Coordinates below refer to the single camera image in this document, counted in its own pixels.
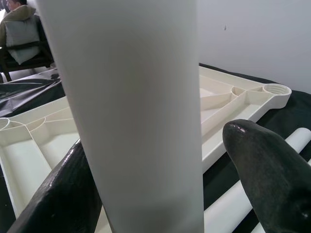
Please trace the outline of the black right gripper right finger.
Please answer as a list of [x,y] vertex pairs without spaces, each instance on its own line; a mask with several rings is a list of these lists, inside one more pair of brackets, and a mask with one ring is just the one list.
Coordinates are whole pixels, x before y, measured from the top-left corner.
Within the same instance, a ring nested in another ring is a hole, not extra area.
[[225,150],[267,233],[311,231],[311,167],[279,134],[250,120],[223,127]]

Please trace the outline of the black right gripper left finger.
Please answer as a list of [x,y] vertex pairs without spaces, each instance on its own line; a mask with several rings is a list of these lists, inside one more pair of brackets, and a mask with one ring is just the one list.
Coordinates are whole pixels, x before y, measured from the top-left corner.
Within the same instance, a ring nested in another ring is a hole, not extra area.
[[49,173],[10,233],[93,233],[102,202],[82,142],[77,140]]

